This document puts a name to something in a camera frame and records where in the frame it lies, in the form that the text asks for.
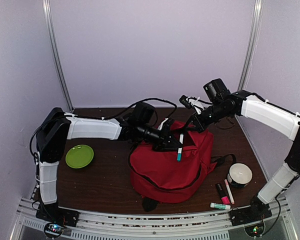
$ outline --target pink cap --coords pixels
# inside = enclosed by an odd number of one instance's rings
[[[224,196],[223,198],[221,198],[223,204],[226,204],[226,205],[230,205],[230,201],[229,201],[229,198],[227,196]]]

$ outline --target white wall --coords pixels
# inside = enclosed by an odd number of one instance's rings
[[[217,78],[237,90],[254,3],[51,1],[73,105],[125,107],[147,97],[178,103],[183,94],[206,98],[203,85]]]
[[[0,240],[35,186],[29,139],[51,108],[66,107],[42,1],[0,1]]]
[[[300,0],[267,0],[247,90],[300,112]],[[240,118],[268,176],[283,164],[291,142],[253,120]],[[286,192],[300,231],[300,179]]]

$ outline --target green plate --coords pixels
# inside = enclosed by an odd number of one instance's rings
[[[91,163],[94,150],[88,145],[77,145],[71,148],[66,156],[66,164],[73,169],[81,169]]]

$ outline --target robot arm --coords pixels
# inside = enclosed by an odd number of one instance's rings
[[[192,123],[198,132],[204,131],[209,124],[216,123],[228,116],[243,116],[261,122],[293,141],[291,150],[284,160],[283,166],[274,174],[271,180],[251,200],[251,209],[247,214],[250,219],[258,219],[268,209],[268,203],[279,195],[300,174],[300,114],[289,112],[269,103],[255,93],[240,90],[230,93],[221,79],[213,80],[204,87],[212,105],[200,113],[191,97],[182,96],[180,102],[189,108],[194,108],[187,124]]]
[[[143,140],[152,143],[153,150],[160,152],[176,151],[182,147],[170,131],[172,119],[167,119],[160,130],[148,125],[154,111],[153,106],[139,102],[133,112],[126,117],[97,119],[65,113],[61,108],[54,108],[36,134],[36,175],[40,186],[40,203],[45,209],[45,212],[41,212],[37,217],[51,221],[68,214],[60,212],[57,202],[57,170],[59,161],[64,155],[67,140],[76,138]]]

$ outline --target camera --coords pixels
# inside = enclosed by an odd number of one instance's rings
[[[220,104],[230,95],[229,89],[220,78],[207,83],[203,89],[213,104]]]

